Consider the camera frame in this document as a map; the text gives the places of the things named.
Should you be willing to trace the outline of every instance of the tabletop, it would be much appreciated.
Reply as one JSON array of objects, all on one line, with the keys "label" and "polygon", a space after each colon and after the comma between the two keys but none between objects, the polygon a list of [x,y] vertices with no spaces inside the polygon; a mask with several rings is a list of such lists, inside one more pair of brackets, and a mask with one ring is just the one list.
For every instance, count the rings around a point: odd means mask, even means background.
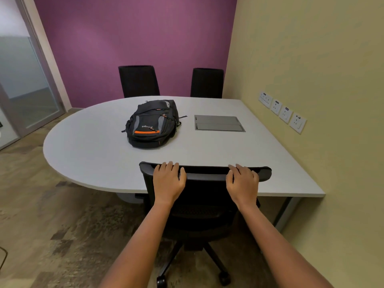
[{"label": "tabletop", "polygon": [[[137,149],[127,140],[126,121],[145,101],[173,99],[182,125],[167,144]],[[236,116],[245,132],[195,130],[195,115]],[[324,192],[240,100],[145,96],[113,100],[85,108],[58,123],[43,152],[59,174],[92,189],[146,193],[141,161],[180,165],[268,166],[272,177],[261,182],[261,196],[323,197]]]}]

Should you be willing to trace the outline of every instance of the caster wheel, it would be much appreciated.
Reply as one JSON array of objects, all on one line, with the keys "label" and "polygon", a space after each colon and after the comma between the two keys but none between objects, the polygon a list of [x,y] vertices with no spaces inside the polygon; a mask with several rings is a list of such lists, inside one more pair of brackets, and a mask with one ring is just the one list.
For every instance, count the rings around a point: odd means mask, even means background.
[{"label": "caster wheel", "polygon": [[231,283],[231,276],[227,272],[220,272],[218,279],[222,286],[227,286]]},{"label": "caster wheel", "polygon": [[167,288],[167,281],[165,276],[159,276],[156,279],[157,288]]}]

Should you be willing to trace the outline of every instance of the white outlet plate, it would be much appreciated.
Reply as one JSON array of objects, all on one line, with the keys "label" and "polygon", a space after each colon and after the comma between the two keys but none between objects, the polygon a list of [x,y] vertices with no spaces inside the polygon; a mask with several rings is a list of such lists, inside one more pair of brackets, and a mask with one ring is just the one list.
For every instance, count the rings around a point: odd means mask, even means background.
[{"label": "white outlet plate", "polygon": [[259,96],[259,101],[262,102],[268,109],[271,108],[272,97],[262,92]]},{"label": "white outlet plate", "polygon": [[271,110],[273,113],[275,113],[276,115],[279,115],[279,112],[280,112],[280,109],[281,109],[281,102],[274,99],[272,101],[272,107],[271,107]]},{"label": "white outlet plate", "polygon": [[292,110],[289,109],[288,107],[286,106],[283,106],[281,111],[280,111],[280,114],[279,114],[279,117],[285,122],[285,123],[288,123],[290,118],[291,118],[291,115],[292,115]]},{"label": "white outlet plate", "polygon": [[305,122],[307,122],[307,120],[304,117],[298,113],[294,113],[289,126],[296,130],[298,133],[301,133],[303,131]]}]

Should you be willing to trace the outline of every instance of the metal door frame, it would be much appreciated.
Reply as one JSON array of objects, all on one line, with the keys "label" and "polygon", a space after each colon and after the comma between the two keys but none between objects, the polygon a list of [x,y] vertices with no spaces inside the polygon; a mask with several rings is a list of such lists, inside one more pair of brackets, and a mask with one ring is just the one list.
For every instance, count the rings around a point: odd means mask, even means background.
[{"label": "metal door frame", "polygon": [[15,1],[16,1],[18,9],[20,11],[20,14],[23,17],[23,20],[24,20],[25,25],[27,27],[28,33],[30,35],[29,40],[30,40],[30,43],[32,45],[33,51],[36,54],[36,58],[37,58],[38,62],[40,63],[41,70],[42,70],[42,72],[43,72],[43,74],[44,74],[44,76],[46,78],[46,81],[48,83],[48,87],[50,88],[51,93],[53,95],[53,98],[54,98],[54,100],[55,100],[55,102],[57,104],[57,107],[58,107],[58,111],[57,112],[49,115],[48,117],[44,118],[41,121],[38,121],[37,123],[35,123],[35,124],[31,125],[31,126],[25,126],[23,121],[22,121],[22,119],[21,119],[21,117],[19,116],[19,114],[15,110],[13,110],[12,104],[11,104],[11,102],[9,100],[9,97],[5,93],[2,85],[0,84],[0,103],[3,106],[2,107],[3,112],[7,116],[10,124],[12,125],[12,127],[14,128],[16,133],[20,137],[24,137],[27,134],[35,131],[36,129],[39,129],[43,125],[46,125],[47,123],[51,122],[55,118],[63,115],[66,111],[65,111],[65,108],[64,108],[63,101],[61,100],[59,91],[58,91],[58,89],[56,87],[55,80],[54,80],[54,78],[52,76],[51,70],[50,70],[50,68],[48,66],[48,62],[47,62],[47,60],[45,58],[45,55],[43,53],[43,49],[42,49],[42,47],[41,47],[41,45],[39,43],[39,40],[37,38],[36,31],[33,28],[31,17],[28,14],[28,11],[27,11],[25,3],[24,3],[24,0],[15,0]]}]

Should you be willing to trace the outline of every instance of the black cord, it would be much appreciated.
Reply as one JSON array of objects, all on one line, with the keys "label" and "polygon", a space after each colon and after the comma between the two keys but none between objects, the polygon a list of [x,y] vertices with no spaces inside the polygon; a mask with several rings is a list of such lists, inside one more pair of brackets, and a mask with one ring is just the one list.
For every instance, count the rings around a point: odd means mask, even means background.
[{"label": "black cord", "polygon": [[7,258],[7,256],[8,256],[8,252],[7,252],[7,250],[6,249],[4,249],[4,248],[2,248],[2,247],[0,247],[0,249],[1,250],[3,250],[4,252],[5,252],[5,258],[4,258],[4,260],[3,260],[3,262],[1,263],[1,266],[0,266],[0,271],[1,271],[1,268],[3,267],[3,265],[4,265],[4,262],[5,262],[5,259]]}]

